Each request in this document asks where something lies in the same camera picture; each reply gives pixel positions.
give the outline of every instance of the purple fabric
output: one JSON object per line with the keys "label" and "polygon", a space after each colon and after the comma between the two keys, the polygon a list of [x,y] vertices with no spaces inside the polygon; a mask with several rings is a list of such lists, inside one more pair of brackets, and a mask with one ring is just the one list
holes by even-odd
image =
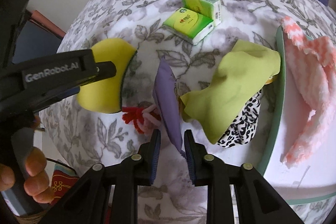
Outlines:
{"label": "purple fabric", "polygon": [[153,98],[160,111],[163,124],[171,143],[176,147],[178,152],[183,155],[176,79],[173,71],[164,58],[161,58],[155,77]]}

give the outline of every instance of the metal rivet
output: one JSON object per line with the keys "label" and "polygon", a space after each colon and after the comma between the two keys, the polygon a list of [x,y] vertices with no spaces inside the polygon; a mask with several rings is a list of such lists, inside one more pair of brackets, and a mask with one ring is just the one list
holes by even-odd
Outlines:
{"label": "metal rivet", "polygon": [[134,155],[132,155],[132,157],[131,157],[131,159],[132,160],[141,160],[141,155],[140,154],[134,154]]}
{"label": "metal rivet", "polygon": [[212,161],[215,159],[214,155],[211,155],[211,154],[206,154],[204,157],[203,157],[206,161]]}
{"label": "metal rivet", "polygon": [[251,170],[251,169],[253,169],[253,165],[252,164],[243,164],[243,168],[245,170]]}
{"label": "metal rivet", "polygon": [[103,168],[103,165],[101,164],[95,164],[94,166],[92,166],[92,169],[94,171],[100,171]]}

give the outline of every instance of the finger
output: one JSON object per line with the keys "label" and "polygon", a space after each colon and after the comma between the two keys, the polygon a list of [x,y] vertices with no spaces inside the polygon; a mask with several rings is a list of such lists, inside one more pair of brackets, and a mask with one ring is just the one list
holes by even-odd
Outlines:
{"label": "finger", "polygon": [[0,191],[11,188],[15,183],[13,170],[6,165],[0,164]]}
{"label": "finger", "polygon": [[26,170],[31,177],[41,173],[47,166],[47,160],[43,152],[34,147],[26,160]]}
{"label": "finger", "polygon": [[44,192],[33,196],[33,199],[38,203],[50,203],[54,199],[54,191],[48,187]]}
{"label": "finger", "polygon": [[31,126],[32,129],[37,129],[41,123],[41,119],[38,115],[35,115],[35,120],[34,120],[34,123],[33,125]]}
{"label": "finger", "polygon": [[34,177],[27,178],[24,188],[29,196],[36,196],[44,192],[49,187],[49,178],[45,171]]}

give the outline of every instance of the green cloth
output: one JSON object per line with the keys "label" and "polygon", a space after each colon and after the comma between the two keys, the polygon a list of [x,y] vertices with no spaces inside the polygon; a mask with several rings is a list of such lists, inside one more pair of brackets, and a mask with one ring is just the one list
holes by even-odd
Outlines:
{"label": "green cloth", "polygon": [[215,144],[245,103],[279,71],[278,52],[238,40],[221,60],[209,87],[181,96],[185,105],[182,118],[199,121],[209,141]]}

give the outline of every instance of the floral tablecloth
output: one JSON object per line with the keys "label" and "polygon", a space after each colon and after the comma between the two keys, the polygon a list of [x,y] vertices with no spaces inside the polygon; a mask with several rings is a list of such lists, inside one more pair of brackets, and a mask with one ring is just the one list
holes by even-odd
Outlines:
{"label": "floral tablecloth", "polygon": [[[154,102],[152,87],[162,55],[183,92],[188,92],[209,85],[219,61],[239,38],[276,49],[275,33],[285,15],[297,20],[311,37],[335,37],[336,16],[317,0],[222,0],[222,5],[223,23],[192,46],[161,28],[182,6],[181,0],[90,0],[58,51],[90,48],[109,37],[125,39],[138,53],[124,81],[123,106],[147,106]],[[229,149],[211,145],[197,122],[181,122],[182,131],[191,128],[197,142],[227,163],[256,165],[267,141],[274,101],[273,86],[268,85],[263,89],[256,136],[247,145]],[[97,162],[106,166],[119,163],[149,140],[126,125],[121,115],[89,112],[75,97],[41,112],[42,123],[59,152],[80,174]],[[162,132],[157,179],[154,186],[139,189],[139,223],[206,223],[206,200],[206,187],[192,186],[185,159]],[[305,223],[321,223],[334,204],[335,198],[330,198],[292,207]]]}

